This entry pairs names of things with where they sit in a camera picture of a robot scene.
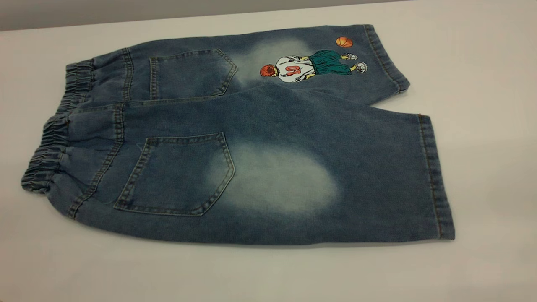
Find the basketball player embroidery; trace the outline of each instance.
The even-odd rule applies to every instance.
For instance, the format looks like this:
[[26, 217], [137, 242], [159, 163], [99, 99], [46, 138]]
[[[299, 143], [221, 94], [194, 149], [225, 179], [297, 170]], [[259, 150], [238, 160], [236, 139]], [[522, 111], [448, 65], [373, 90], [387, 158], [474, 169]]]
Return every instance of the basketball player embroidery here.
[[263, 66], [260, 73], [262, 76], [277, 76], [286, 83], [296, 83], [323, 74], [351, 75], [355, 70], [363, 74], [367, 71], [364, 62], [358, 62], [353, 66], [339, 62], [339, 60], [357, 59], [358, 57], [351, 53], [340, 55], [335, 51], [323, 50], [311, 56], [284, 56], [276, 62], [276, 65]]

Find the white table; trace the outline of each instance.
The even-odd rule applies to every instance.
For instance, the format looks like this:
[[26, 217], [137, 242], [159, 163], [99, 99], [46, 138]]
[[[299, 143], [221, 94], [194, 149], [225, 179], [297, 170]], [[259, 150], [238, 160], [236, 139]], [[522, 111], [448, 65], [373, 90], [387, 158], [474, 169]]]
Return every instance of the white table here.
[[[453, 242], [242, 247], [92, 229], [20, 178], [64, 66], [148, 40], [373, 24], [431, 116]], [[411, 1], [0, 32], [0, 300], [537, 301], [537, 2]]]

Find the orange basketball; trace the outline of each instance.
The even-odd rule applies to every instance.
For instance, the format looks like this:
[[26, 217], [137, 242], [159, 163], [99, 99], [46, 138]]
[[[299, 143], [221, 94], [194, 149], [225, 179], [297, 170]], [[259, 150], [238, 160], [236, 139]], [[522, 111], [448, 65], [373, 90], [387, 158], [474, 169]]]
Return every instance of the orange basketball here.
[[336, 40], [336, 44], [339, 47], [351, 47], [352, 46], [352, 40], [347, 37], [339, 37]]

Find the back pocket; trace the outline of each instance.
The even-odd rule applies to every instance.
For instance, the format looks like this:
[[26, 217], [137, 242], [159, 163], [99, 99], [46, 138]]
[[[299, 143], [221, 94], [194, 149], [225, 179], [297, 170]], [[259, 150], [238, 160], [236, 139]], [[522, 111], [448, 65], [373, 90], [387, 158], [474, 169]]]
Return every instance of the back pocket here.
[[151, 57], [151, 99], [223, 95], [237, 66], [220, 49]]
[[222, 132], [147, 138], [114, 208], [201, 216], [216, 203], [234, 174]]

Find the denim shorts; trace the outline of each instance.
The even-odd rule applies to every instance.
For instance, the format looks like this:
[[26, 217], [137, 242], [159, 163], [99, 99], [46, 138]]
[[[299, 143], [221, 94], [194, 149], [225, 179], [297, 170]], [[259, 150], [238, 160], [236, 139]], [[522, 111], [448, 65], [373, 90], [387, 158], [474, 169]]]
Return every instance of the denim shorts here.
[[156, 240], [454, 239], [430, 118], [369, 106], [408, 86], [371, 25], [146, 42], [67, 66], [22, 186]]

